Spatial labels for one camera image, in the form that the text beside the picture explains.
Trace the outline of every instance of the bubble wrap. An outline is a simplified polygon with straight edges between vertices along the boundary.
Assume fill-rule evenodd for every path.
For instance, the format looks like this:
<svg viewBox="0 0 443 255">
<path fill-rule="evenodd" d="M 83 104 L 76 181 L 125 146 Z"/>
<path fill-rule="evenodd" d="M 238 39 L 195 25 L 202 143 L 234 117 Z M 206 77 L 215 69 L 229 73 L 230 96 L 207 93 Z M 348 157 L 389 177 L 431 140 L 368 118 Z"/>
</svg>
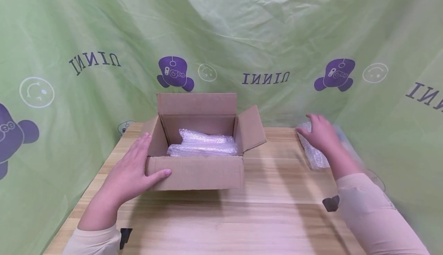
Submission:
<svg viewBox="0 0 443 255">
<path fill-rule="evenodd" d="M 312 129 L 311 122 L 302 123 L 297 127 L 304 128 L 308 132 L 311 132 Z M 317 148 L 314 148 L 300 133 L 297 132 L 297 134 L 300 138 L 300 142 L 303 145 L 307 160 L 309 161 L 311 168 L 328 168 L 329 162 L 323 155 L 323 153 L 321 153 Z"/>
<path fill-rule="evenodd" d="M 182 143 L 171 144 L 167 150 L 171 157 L 200 157 L 200 156 L 236 156 L 235 143 Z"/>
<path fill-rule="evenodd" d="M 234 143 L 231 136 L 206 135 L 187 129 L 179 129 L 178 132 L 183 139 L 182 143 Z"/>
<path fill-rule="evenodd" d="M 308 132 L 311 132 L 312 129 L 311 122 L 302 123 L 297 127 L 304 128 Z M 334 125 L 333 127 L 343 147 L 350 153 L 354 161 L 358 163 L 362 168 L 364 168 L 363 161 L 355 152 L 355 149 L 352 147 L 351 143 L 349 142 L 343 130 L 341 130 L 341 128 L 336 125 Z M 300 138 L 300 142 L 303 145 L 306 157 L 309 161 L 309 164 L 311 165 L 311 168 L 329 168 L 330 167 L 329 162 L 326 159 L 326 157 L 323 155 L 323 153 L 321 153 L 318 149 L 314 148 L 302 135 L 300 135 L 300 133 L 297 132 L 297 134 L 298 137 Z"/>
</svg>

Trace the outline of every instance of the light pink sleeve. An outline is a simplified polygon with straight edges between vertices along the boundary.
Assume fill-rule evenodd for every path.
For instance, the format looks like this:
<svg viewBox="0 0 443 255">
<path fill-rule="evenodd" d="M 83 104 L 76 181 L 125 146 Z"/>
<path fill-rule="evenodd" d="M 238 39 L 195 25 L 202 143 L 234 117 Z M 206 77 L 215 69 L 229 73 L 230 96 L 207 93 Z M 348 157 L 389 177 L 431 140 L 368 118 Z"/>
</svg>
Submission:
<svg viewBox="0 0 443 255">
<path fill-rule="evenodd" d="M 62 255 L 117 255 L 121 237 L 115 225 L 101 231 L 76 229 Z"/>
<path fill-rule="evenodd" d="M 392 202 L 366 174 L 337 180 L 338 211 L 369 255 L 429 255 Z"/>
</svg>

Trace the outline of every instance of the green backdrop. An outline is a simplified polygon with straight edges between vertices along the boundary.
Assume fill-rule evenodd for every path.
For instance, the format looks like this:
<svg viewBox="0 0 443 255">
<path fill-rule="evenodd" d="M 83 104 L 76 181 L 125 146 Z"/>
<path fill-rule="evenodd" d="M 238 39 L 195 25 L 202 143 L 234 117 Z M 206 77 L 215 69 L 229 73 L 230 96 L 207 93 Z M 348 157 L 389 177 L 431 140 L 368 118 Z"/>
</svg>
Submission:
<svg viewBox="0 0 443 255">
<path fill-rule="evenodd" d="M 443 0 L 0 0 L 0 254 L 40 254 L 157 92 L 326 115 L 442 253 Z"/>
</svg>

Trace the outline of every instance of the table surface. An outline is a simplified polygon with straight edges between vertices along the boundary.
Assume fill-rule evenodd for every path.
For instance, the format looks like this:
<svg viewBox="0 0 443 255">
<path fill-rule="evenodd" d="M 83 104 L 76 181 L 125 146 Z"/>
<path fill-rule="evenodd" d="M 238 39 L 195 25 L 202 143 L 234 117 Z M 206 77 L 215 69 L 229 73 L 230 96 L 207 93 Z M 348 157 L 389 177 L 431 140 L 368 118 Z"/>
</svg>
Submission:
<svg viewBox="0 0 443 255">
<path fill-rule="evenodd" d="M 131 124 L 44 255 L 60 255 L 111 168 L 137 139 Z M 268 142 L 244 155 L 241 190 L 146 192 L 125 203 L 117 228 L 133 228 L 122 255 L 364 254 L 336 212 L 329 169 L 310 170 L 293 128 L 265 128 Z"/>
</svg>

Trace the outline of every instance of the open cardboard box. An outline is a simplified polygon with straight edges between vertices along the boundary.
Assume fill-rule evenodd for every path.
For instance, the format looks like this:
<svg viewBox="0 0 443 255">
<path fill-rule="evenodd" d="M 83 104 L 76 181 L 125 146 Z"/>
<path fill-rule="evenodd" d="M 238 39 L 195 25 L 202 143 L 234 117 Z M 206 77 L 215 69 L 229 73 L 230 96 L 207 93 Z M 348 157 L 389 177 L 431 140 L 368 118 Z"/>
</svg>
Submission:
<svg viewBox="0 0 443 255">
<path fill-rule="evenodd" d="M 169 168 L 171 176 L 151 190 L 218 190 L 243 188 L 243 153 L 266 142 L 256 105 L 237 115 L 236 93 L 160 93 L 158 115 L 147 121 L 141 135 L 152 135 L 146 175 Z M 238 156 L 169 157 L 171 144 L 181 144 L 179 129 L 207 135 L 233 136 Z"/>
</svg>

